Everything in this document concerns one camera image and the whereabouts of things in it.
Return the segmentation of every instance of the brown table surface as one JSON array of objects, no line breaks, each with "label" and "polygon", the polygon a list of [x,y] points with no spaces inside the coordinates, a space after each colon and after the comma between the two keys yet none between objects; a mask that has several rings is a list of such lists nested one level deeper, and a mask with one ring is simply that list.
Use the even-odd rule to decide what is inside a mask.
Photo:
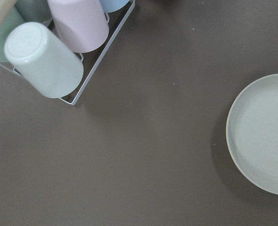
[{"label": "brown table surface", "polygon": [[76,106],[0,68],[0,226],[271,226],[225,141],[278,73],[278,0],[138,0]]}]

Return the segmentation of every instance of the plate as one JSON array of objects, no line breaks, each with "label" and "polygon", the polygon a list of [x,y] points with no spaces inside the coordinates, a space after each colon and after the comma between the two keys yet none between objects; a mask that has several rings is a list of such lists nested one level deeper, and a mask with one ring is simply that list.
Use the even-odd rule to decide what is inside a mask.
[{"label": "plate", "polygon": [[226,139],[241,173],[278,194],[278,74],[254,81],[237,96],[228,114]]}]

